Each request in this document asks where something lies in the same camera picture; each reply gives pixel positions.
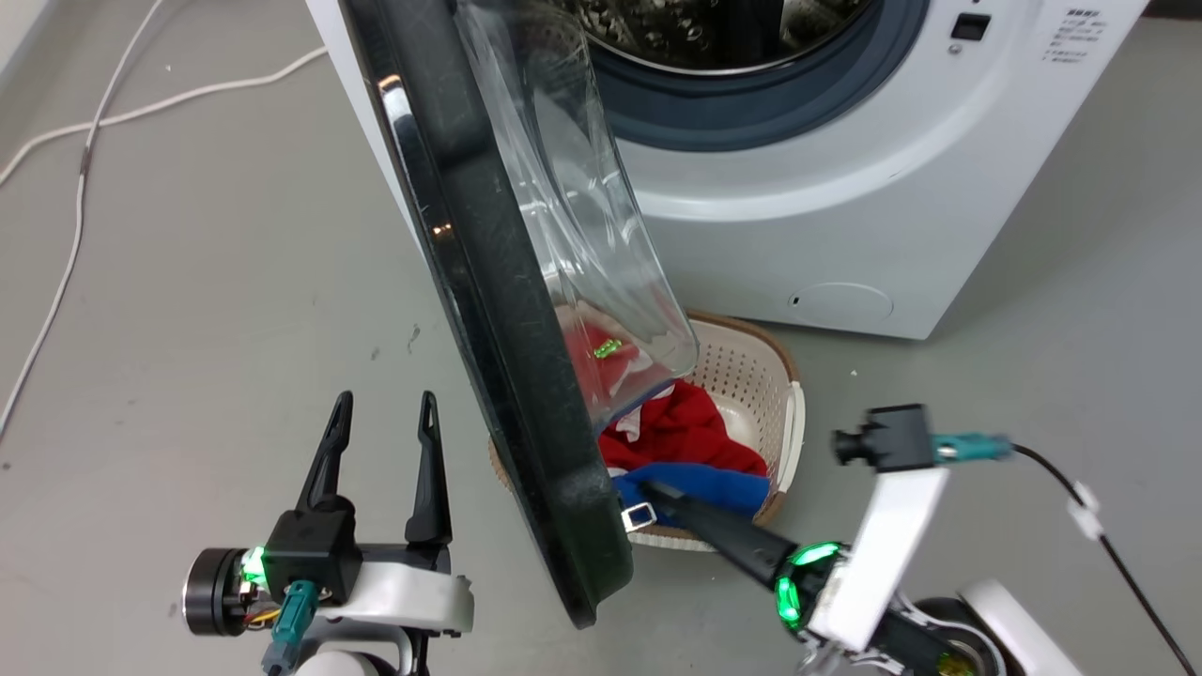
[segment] washing machine door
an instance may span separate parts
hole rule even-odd
[[[635,207],[584,38],[547,7],[309,4],[403,194],[534,541],[572,622],[590,625],[632,575],[596,432],[691,370],[696,339]]]

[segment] white washing machine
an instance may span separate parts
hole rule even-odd
[[[1146,5],[787,0],[772,8],[778,45],[714,13],[762,0],[554,1],[590,32],[606,117],[685,307],[915,339]],[[339,4],[309,4],[404,207]]]

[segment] teal cable connector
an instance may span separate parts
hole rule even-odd
[[[317,612],[321,591],[308,580],[288,586],[288,593],[280,606],[280,617],[272,627],[272,644],[263,653],[263,672],[267,676],[291,674],[300,657],[300,640],[313,624]]]
[[[1002,459],[1013,449],[1010,439],[1001,434],[992,437],[978,432],[968,434],[935,434],[930,439],[934,444],[936,464],[974,459]]]

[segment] blue cloth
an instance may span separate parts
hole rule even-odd
[[[638,490],[641,481],[661,481],[714,506],[745,516],[748,521],[763,506],[770,487],[766,476],[718,469],[708,464],[653,462],[613,478],[613,487],[621,496],[623,505],[629,508],[647,502]],[[678,526],[664,515],[659,515],[659,523]]]

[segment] concrete floor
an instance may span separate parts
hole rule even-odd
[[[4,93],[0,156],[91,115],[149,4],[64,0]],[[266,75],[316,45],[300,2],[192,1],[112,109]],[[926,402],[940,428],[1007,431],[1089,482],[1202,660],[1198,63],[1202,25],[1137,26],[930,340],[779,331],[810,407],[781,533],[850,538],[871,476],[834,467],[828,432]],[[37,150],[0,189],[5,387],[70,247],[81,144]],[[83,255],[0,445],[6,674],[256,674],[262,636],[184,631],[180,579],[204,546],[266,536],[343,389],[357,399],[344,491],[371,540],[400,538],[418,397],[440,397],[452,553],[477,615],[476,631],[435,644],[436,674],[791,672],[799,653],[769,598],[712,556],[636,548],[597,625],[570,627],[328,63],[102,131],[96,153]],[[957,470],[908,591],[996,576],[1085,672],[1176,672],[1064,504],[1030,463]]]

